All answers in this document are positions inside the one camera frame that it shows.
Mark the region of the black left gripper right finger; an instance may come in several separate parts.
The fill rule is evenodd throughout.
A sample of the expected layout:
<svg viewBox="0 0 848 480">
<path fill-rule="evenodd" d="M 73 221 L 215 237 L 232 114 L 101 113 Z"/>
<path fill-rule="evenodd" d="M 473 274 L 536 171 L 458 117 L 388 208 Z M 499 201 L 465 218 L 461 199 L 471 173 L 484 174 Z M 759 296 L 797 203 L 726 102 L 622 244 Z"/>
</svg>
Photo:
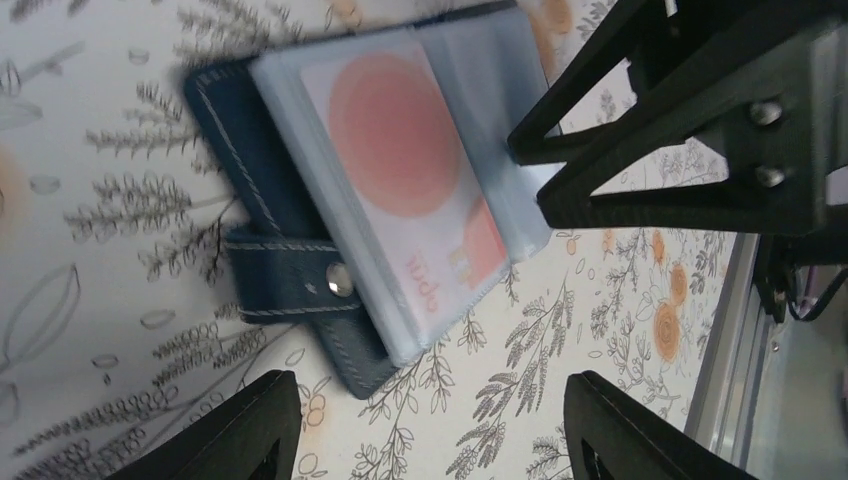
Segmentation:
<svg viewBox="0 0 848 480">
<path fill-rule="evenodd" d="M 595 371 L 568 377 L 564 431 L 576 479 L 750 479 Z"/>
</svg>

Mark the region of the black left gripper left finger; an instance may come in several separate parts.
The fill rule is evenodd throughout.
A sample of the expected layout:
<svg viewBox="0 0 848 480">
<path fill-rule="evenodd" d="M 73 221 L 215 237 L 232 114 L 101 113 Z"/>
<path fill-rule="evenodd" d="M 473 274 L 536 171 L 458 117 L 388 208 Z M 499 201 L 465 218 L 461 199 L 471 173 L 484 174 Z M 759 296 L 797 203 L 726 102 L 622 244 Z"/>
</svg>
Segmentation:
<svg viewBox="0 0 848 480">
<path fill-rule="evenodd" d="M 295 374 L 271 370 L 112 479 L 290 479 L 301 432 Z"/>
</svg>

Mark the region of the blue leather card holder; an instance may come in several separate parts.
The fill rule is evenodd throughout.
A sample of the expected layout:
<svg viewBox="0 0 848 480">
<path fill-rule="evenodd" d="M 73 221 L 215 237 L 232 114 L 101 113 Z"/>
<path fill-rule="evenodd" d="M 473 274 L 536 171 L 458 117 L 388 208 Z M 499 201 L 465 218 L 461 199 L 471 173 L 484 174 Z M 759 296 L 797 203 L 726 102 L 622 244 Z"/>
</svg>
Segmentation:
<svg viewBox="0 0 848 480">
<path fill-rule="evenodd" d="M 305 66 L 404 41 L 427 55 L 508 255 L 500 278 L 427 338 L 300 77 Z M 552 169 L 520 167 L 507 144 L 547 86 L 529 17 L 514 1 L 189 69 L 186 103 L 249 216 L 223 237 L 244 319 L 307 324 L 351 394 L 372 396 L 547 244 L 535 194 Z"/>
</svg>

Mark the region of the red circle card in holder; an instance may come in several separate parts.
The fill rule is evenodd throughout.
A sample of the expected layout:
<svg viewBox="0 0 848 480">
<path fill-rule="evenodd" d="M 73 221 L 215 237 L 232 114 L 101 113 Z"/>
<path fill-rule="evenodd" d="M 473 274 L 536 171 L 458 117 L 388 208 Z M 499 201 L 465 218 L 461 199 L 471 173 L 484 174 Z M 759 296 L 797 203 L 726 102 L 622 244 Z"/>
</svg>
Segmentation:
<svg viewBox="0 0 848 480">
<path fill-rule="evenodd" d="M 422 45 L 300 71 L 416 332 L 443 333 L 508 255 Z"/>
</svg>

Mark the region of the aluminium rail frame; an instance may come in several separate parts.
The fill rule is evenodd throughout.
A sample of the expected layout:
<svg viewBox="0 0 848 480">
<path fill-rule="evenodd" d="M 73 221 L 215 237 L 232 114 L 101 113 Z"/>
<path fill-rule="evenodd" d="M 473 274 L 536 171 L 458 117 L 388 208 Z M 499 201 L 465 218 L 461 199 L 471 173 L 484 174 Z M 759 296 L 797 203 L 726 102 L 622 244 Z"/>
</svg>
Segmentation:
<svg viewBox="0 0 848 480">
<path fill-rule="evenodd" d="M 774 440 L 782 406 L 781 328 L 754 283 L 760 237 L 738 234 L 684 432 L 745 469 Z"/>
</svg>

